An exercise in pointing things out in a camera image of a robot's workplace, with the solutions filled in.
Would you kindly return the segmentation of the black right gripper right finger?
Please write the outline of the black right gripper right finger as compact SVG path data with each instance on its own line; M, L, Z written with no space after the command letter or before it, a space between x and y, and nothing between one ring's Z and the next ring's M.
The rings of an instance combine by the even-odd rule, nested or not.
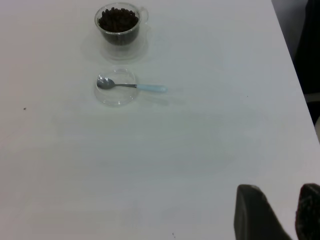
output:
M300 189L295 231L299 240L320 239L320 186L316 183L306 183Z

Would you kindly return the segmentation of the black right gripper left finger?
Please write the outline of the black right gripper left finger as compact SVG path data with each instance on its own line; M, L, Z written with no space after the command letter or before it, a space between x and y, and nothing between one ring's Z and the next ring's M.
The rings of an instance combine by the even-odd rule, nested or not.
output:
M255 185L237 187L233 221L237 240L289 240L265 194Z

